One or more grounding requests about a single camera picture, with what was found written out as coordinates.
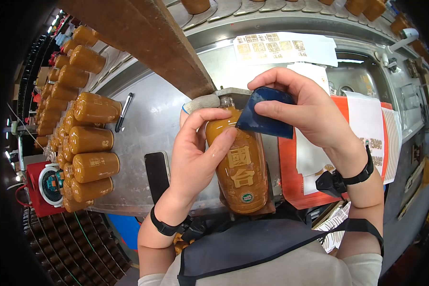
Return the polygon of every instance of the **white sleeve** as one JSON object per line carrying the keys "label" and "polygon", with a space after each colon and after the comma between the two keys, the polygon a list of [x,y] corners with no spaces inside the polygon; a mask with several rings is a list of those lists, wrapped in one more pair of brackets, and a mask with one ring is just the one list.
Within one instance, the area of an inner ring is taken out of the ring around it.
{"label": "white sleeve", "polygon": [[383,257],[379,254],[353,255],[343,259],[353,286],[376,286],[382,271]]}
{"label": "white sleeve", "polygon": [[165,273],[150,274],[138,279],[138,286],[160,286]]}

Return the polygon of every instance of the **blue rubber scraper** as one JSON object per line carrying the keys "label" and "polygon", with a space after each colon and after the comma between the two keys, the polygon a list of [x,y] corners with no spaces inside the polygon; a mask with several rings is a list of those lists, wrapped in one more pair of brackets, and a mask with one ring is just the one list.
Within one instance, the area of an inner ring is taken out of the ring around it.
{"label": "blue rubber scraper", "polygon": [[292,125],[276,119],[261,116],[254,111],[254,106],[258,102],[268,100],[277,100],[287,104],[295,104],[292,97],[286,92],[269,87],[259,87],[252,92],[251,97],[241,112],[240,118],[238,119],[235,127],[245,131],[254,131],[257,133],[292,139]]}

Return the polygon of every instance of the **red machine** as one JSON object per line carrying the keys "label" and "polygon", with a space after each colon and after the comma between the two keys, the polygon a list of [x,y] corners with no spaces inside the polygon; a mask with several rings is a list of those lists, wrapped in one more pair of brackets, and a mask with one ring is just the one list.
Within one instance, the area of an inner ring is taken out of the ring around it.
{"label": "red machine", "polygon": [[55,179],[57,171],[59,171],[57,164],[49,161],[28,164],[27,185],[17,189],[16,193],[27,186],[31,204],[24,204],[19,200],[18,202],[33,207],[38,217],[64,212],[62,195],[59,192],[57,179]]}

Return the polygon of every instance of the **wooden beam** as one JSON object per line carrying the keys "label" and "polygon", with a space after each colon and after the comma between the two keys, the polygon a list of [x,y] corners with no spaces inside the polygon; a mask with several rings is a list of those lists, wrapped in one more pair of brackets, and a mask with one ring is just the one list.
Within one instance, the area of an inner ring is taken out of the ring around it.
{"label": "wooden beam", "polygon": [[189,98],[215,90],[162,0],[61,0],[58,7],[125,49]]}

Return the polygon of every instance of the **black wrist strap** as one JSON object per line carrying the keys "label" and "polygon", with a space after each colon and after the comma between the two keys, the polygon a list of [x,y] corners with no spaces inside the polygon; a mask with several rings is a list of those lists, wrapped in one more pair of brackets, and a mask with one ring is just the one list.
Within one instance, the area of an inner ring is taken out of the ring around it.
{"label": "black wrist strap", "polygon": [[359,173],[359,175],[351,177],[351,178],[343,178],[343,183],[345,185],[354,185],[360,182],[363,182],[367,180],[370,175],[373,173],[373,161],[372,161],[372,155],[370,154],[369,146],[366,145],[366,151],[367,151],[367,164],[364,167],[364,169]]}
{"label": "black wrist strap", "polygon": [[174,235],[175,232],[177,232],[177,229],[180,227],[180,225],[169,226],[165,222],[159,221],[154,214],[154,207],[151,209],[149,216],[150,216],[151,221],[153,222],[154,226],[157,228],[157,230],[165,236]]}

